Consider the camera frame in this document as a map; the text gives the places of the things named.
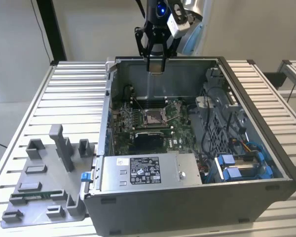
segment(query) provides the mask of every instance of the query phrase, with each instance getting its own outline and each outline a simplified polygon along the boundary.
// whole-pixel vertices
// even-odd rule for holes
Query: blue latch
[[[91,172],[83,172],[81,174],[81,182],[90,182],[91,181]]]
[[[220,155],[220,156],[217,158],[217,160],[218,160],[218,164],[219,164],[219,165],[223,165],[222,155]]]
[[[237,167],[227,168],[223,172],[223,177],[226,181],[239,180],[242,175]]]
[[[261,152],[258,153],[258,159],[260,162],[264,162],[264,156]]]
[[[235,165],[233,155],[221,155],[225,165]]]
[[[271,179],[273,177],[273,171],[270,166],[266,166],[264,173],[260,175],[261,179]]]

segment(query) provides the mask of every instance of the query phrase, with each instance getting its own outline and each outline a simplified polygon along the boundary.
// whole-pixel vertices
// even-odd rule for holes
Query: circuit board
[[[169,101],[164,108],[133,109],[130,104],[113,105],[114,155],[140,155],[178,152],[199,153],[196,138],[186,110],[179,100]],[[136,147],[138,134],[162,134],[162,146]]]

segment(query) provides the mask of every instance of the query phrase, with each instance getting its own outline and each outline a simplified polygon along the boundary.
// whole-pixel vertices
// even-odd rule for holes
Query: warning label
[[[130,158],[131,184],[160,184],[159,157]]]

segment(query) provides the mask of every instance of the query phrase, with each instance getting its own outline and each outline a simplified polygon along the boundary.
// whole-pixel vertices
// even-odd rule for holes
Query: white wall
[[[54,5],[69,60],[138,55],[134,28],[144,20],[134,0]],[[215,0],[201,52],[276,70],[282,59],[296,59],[296,0]],[[47,68],[30,0],[0,0],[0,102],[31,100]]]
[[[214,0],[200,53],[254,59],[263,71],[296,60],[296,0]]]
[[[68,60],[138,56],[134,29],[145,20],[134,0],[54,0],[54,6]]]
[[[144,19],[134,0],[54,0],[54,5],[68,60],[138,55],[134,28]],[[48,65],[30,0],[0,0],[0,102],[30,101]]]
[[[31,100],[48,65],[30,0],[0,0],[0,102]]]

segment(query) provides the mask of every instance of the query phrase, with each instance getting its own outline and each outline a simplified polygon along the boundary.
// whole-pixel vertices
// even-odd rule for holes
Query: blue cable
[[[249,144],[252,144],[252,145],[255,145],[256,147],[258,147],[258,148],[261,150],[261,152],[262,152],[264,158],[266,158],[266,152],[265,152],[265,150],[263,149],[263,147],[262,147],[261,145],[259,145],[259,144],[256,143],[256,142],[247,142],[247,143],[246,143],[246,145],[249,145]]]

